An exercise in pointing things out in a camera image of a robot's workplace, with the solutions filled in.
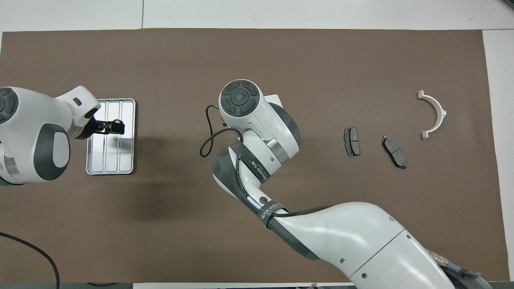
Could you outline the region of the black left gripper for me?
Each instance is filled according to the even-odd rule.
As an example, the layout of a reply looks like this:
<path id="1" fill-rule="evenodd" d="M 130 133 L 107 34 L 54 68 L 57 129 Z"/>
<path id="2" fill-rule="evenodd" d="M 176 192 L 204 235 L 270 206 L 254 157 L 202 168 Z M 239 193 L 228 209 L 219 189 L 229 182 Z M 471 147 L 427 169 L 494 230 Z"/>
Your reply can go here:
<path id="1" fill-rule="evenodd" d="M 95 117 L 91 117 L 76 139 L 87 139 L 97 131 L 98 134 L 124 134 L 124 129 L 123 122 L 97 122 Z"/>

